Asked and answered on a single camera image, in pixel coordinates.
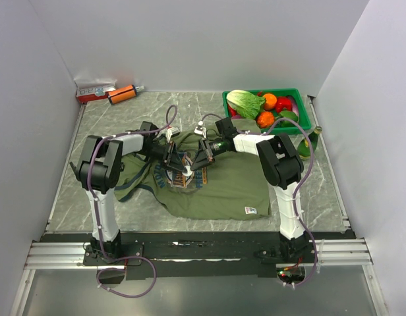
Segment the olive green t-shirt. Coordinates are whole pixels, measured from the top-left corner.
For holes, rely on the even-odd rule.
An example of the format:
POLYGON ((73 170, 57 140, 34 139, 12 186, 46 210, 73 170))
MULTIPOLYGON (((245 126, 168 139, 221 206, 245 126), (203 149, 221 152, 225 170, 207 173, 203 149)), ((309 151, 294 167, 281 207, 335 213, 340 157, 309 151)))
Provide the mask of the olive green t-shirt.
POLYGON ((268 183, 255 155, 227 151, 190 176, 134 154, 124 156, 122 163, 124 169, 115 187, 119 202, 143 189, 175 217, 249 221, 271 215, 268 183))

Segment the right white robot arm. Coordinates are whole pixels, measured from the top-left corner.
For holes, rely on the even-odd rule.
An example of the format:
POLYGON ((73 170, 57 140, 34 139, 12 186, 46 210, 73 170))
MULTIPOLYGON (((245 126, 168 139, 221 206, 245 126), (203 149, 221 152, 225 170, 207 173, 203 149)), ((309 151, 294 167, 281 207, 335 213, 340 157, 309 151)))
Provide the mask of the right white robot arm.
POLYGON ((216 122, 220 137, 214 141, 199 140, 197 155, 190 169, 195 171, 215 162, 226 151, 248 153, 259 158, 268 184, 273 186, 280 215, 278 257, 295 262, 308 251, 310 237, 303 225, 299 184, 303 162, 289 136, 240 133, 230 118, 216 122))

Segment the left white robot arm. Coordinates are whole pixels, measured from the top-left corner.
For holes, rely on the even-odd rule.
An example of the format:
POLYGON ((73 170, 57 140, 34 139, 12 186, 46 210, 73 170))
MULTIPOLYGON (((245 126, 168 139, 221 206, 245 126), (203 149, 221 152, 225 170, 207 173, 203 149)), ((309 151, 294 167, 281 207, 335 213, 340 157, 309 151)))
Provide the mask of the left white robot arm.
POLYGON ((188 173, 176 145, 171 140, 161 145, 156 136, 161 131, 144 121, 138 130, 118 135, 86 138, 77 164, 70 166, 90 202, 93 233, 92 253, 109 265, 118 263, 123 255, 121 232, 115 218, 115 187, 122 171, 122 158, 137 153, 147 160, 156 160, 162 167, 180 174, 188 173))

